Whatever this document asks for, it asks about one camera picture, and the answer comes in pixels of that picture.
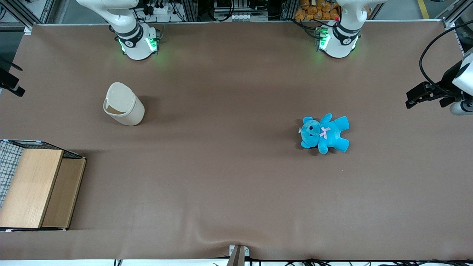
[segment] teal plush toy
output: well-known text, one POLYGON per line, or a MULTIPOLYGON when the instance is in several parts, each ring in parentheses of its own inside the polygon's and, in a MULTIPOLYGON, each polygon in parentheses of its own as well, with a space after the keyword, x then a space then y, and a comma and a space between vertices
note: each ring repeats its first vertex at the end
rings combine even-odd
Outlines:
POLYGON ((331 122, 330 119, 332 119, 332 114, 326 114, 320 123, 310 116, 304 117, 302 119, 304 125, 299 129, 302 147, 310 149, 318 146, 321 154, 326 154, 329 147, 346 152, 350 141, 342 138, 340 133, 350 128, 348 118, 343 116, 331 122))

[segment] green light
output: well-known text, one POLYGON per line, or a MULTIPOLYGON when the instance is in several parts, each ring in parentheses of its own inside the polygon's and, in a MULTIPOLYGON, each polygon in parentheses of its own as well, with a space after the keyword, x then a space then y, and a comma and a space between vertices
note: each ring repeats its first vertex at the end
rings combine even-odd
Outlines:
POLYGON ((118 42, 120 43, 120 46, 122 47, 122 51, 125 52, 125 47, 123 47, 123 43, 120 39, 118 39, 118 42))
POLYGON ((330 34, 325 34, 325 36, 320 40, 320 49, 327 48, 328 41, 330 40, 330 34))
POLYGON ((154 39, 146 38, 146 42, 152 51, 156 50, 156 41, 154 39))

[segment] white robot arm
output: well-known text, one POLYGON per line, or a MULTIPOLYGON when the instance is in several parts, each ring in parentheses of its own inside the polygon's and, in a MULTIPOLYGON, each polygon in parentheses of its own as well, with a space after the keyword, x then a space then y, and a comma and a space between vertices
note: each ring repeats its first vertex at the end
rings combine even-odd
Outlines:
POLYGON ((368 18, 365 6, 380 4, 388 0, 337 0, 342 7, 338 21, 322 26, 322 38, 318 42, 320 50, 335 58, 350 54, 355 48, 359 31, 368 18))
POLYGON ((142 60, 158 50, 156 29, 139 23, 130 8, 139 0, 77 0, 80 5, 96 12, 112 26, 122 50, 131 59, 142 60))

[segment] brown tabletop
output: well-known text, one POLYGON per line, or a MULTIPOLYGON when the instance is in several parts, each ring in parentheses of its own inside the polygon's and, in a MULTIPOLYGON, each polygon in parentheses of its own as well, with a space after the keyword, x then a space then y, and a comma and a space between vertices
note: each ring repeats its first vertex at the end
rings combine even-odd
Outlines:
MULTIPOLYGON (((332 59, 291 23, 171 25, 136 62, 107 27, 34 27, 1 136, 88 164, 71 230, 2 233, 0 259, 220 257, 237 243, 260 259, 472 257, 472 118, 404 105, 442 30, 366 23, 332 59), (103 112, 116 81, 145 105, 140 125, 103 112), (347 153, 302 150, 301 119, 329 112, 350 120, 347 153)), ((438 80, 461 57, 449 34, 426 71, 438 80)))

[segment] wooden board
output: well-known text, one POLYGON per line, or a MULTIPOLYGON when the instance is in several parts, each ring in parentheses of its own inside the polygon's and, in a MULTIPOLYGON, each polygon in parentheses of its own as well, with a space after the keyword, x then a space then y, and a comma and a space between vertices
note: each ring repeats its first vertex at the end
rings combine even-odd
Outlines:
POLYGON ((43 227, 69 227, 85 166, 85 159, 62 159, 43 227))
POLYGON ((62 154, 62 150, 23 151, 0 210, 0 227, 41 227, 62 154))

